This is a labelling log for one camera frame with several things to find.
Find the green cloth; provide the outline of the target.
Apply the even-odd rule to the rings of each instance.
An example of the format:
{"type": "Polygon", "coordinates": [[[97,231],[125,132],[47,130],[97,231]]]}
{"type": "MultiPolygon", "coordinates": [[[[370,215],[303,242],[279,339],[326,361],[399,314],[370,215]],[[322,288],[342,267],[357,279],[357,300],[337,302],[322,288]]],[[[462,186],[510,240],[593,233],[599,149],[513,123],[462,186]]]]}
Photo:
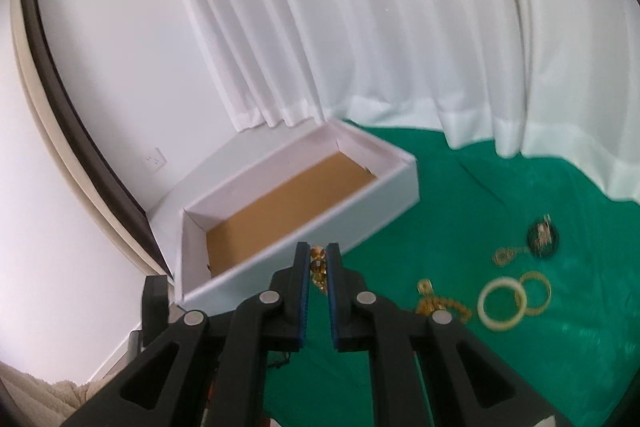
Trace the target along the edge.
{"type": "MultiPolygon", "coordinates": [[[[484,141],[460,150],[435,131],[378,129],[418,162],[419,202],[344,254],[371,291],[405,310],[416,284],[476,309],[497,277],[544,274],[548,309],[514,329],[469,329],[577,426],[639,421],[639,206],[606,197],[558,158],[504,159],[484,141]]],[[[512,291],[486,299],[498,320],[514,314],[512,291]]]]}

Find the white jade bangle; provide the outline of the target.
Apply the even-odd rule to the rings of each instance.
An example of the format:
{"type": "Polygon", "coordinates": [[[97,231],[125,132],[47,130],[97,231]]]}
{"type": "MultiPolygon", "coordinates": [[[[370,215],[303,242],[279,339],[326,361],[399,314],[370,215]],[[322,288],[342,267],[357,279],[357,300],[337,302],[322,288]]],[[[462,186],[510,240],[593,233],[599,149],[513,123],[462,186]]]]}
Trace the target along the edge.
{"type": "Polygon", "coordinates": [[[480,291],[477,299],[477,316],[486,329],[493,332],[505,332],[509,329],[513,329],[518,323],[522,321],[525,315],[528,305],[528,299],[524,286],[513,277],[497,277],[495,280],[488,282],[480,291]],[[500,288],[508,288],[514,292],[514,295],[518,297],[518,311],[510,317],[509,320],[498,321],[489,316],[486,311],[486,299],[488,296],[500,288]]]}

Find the white cardboard box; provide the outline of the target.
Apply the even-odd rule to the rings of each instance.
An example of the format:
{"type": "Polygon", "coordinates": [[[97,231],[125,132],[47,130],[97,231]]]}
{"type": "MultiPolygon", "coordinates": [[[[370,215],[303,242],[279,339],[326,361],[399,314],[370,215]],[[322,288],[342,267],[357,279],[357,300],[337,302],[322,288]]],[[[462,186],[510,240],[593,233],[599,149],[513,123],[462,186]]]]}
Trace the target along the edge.
{"type": "Polygon", "coordinates": [[[232,310],[292,265],[298,243],[350,251],[419,199],[412,154],[327,121],[183,209],[176,299],[186,310],[232,310]]]}

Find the gold bead jewelry pile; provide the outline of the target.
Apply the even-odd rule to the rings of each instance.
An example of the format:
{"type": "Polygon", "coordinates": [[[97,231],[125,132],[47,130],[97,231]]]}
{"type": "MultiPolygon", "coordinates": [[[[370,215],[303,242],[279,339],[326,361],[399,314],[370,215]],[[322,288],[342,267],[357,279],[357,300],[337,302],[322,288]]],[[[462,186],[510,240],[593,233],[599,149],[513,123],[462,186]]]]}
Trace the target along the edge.
{"type": "Polygon", "coordinates": [[[454,314],[462,323],[466,323],[473,316],[471,309],[459,301],[435,294],[432,282],[429,279],[420,280],[416,284],[416,290],[420,300],[414,312],[430,317],[436,311],[448,311],[454,314]]]}

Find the gold chain earrings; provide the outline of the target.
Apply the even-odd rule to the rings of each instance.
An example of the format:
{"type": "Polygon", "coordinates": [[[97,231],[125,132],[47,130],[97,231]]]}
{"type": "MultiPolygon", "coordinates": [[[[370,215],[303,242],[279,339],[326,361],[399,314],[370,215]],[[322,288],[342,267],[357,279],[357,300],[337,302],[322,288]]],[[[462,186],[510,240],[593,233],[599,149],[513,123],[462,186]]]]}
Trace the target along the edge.
{"type": "Polygon", "coordinates": [[[310,280],[322,294],[328,293],[328,265],[326,264],[326,251],[320,246],[310,248],[309,272],[310,280]]]}

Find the white curtain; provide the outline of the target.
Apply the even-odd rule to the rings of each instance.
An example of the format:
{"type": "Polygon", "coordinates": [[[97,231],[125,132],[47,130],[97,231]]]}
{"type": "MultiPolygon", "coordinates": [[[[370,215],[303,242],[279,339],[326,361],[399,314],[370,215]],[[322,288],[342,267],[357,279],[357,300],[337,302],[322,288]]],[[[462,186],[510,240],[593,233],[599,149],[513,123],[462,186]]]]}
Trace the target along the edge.
{"type": "Polygon", "coordinates": [[[184,2],[236,130],[436,129],[639,196],[638,0],[184,2]]]}

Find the dark door frame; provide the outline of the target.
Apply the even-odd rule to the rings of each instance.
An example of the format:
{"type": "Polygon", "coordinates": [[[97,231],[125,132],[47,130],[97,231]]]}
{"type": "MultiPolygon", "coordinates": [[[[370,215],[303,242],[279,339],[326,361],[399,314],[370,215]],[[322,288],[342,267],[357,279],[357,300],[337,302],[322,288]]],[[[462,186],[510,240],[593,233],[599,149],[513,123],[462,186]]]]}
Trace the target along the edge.
{"type": "Polygon", "coordinates": [[[145,210],[108,165],[64,87],[44,30],[39,0],[20,1],[29,51],[44,95],[64,142],[77,160],[80,172],[88,178],[88,189],[105,206],[107,216],[113,217],[131,236],[134,245],[141,248],[144,262],[149,263],[153,270],[169,275],[171,271],[160,253],[145,210]]]}

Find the gold ribbed bangle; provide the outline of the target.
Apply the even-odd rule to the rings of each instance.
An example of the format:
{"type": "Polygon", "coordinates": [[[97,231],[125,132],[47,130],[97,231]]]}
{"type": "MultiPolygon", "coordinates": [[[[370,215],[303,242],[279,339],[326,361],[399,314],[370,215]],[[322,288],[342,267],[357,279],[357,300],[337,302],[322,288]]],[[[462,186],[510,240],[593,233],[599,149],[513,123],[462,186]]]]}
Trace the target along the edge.
{"type": "Polygon", "coordinates": [[[547,277],[545,277],[544,274],[538,271],[525,272],[518,279],[518,283],[520,283],[522,287],[525,287],[525,284],[528,282],[541,283],[541,285],[544,286],[544,291],[546,292],[546,297],[544,297],[544,302],[541,303],[540,306],[534,306],[534,307],[527,306],[524,312],[526,317],[539,317],[540,314],[543,314],[544,311],[548,309],[548,306],[551,303],[552,286],[549,280],[547,279],[547,277]]]}

